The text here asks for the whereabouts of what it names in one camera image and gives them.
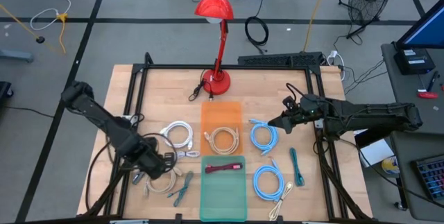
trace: green tray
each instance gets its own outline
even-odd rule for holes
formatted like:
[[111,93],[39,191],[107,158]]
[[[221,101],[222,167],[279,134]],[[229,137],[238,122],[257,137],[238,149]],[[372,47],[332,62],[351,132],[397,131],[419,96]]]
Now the green tray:
[[[207,164],[220,166],[241,162],[239,170],[206,174]],[[245,157],[242,155],[209,155],[202,157],[200,220],[243,222],[247,219]]]

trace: lamp shade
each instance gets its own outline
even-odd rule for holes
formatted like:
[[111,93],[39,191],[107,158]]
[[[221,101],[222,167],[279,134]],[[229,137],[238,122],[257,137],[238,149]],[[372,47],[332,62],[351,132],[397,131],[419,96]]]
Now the lamp shade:
[[217,19],[234,18],[233,9],[228,0],[201,0],[194,14]]

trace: red desk lamp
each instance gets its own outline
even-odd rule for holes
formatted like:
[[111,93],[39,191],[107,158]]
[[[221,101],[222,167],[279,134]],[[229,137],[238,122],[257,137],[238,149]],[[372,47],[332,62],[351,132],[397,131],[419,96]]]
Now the red desk lamp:
[[206,71],[203,74],[203,79],[206,81],[203,89],[214,95],[223,94],[230,87],[230,76],[228,75],[228,72],[221,70],[221,63],[228,34],[226,20],[234,18],[233,9],[228,0],[201,0],[197,5],[194,14],[206,17],[209,23],[220,23],[221,25],[221,45],[219,47],[219,54],[214,69]]

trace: green cable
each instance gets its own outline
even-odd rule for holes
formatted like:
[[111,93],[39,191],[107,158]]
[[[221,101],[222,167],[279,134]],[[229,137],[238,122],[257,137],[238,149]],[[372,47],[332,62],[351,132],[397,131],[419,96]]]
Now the green cable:
[[290,156],[294,166],[294,181],[296,183],[296,186],[298,187],[304,186],[305,185],[304,178],[300,174],[298,167],[298,157],[296,156],[296,149],[290,148]]
[[168,198],[172,197],[175,193],[179,193],[178,198],[174,201],[173,206],[177,207],[180,204],[180,201],[182,200],[183,196],[185,195],[185,193],[187,192],[188,186],[189,186],[189,182],[191,182],[191,179],[193,178],[193,171],[189,171],[187,173],[187,177],[185,178],[185,183],[183,185],[183,188],[177,190],[174,193],[169,193],[168,194]]

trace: lamp base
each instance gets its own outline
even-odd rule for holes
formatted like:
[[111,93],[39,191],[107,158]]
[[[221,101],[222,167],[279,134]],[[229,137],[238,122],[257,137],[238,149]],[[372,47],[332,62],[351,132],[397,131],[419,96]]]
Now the lamp base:
[[228,91],[231,83],[230,75],[228,75],[228,72],[222,70],[219,72],[219,74],[221,78],[218,81],[216,81],[213,77],[213,70],[208,70],[203,74],[203,79],[207,81],[207,83],[203,85],[203,89],[206,92],[212,92],[213,95],[220,95]]

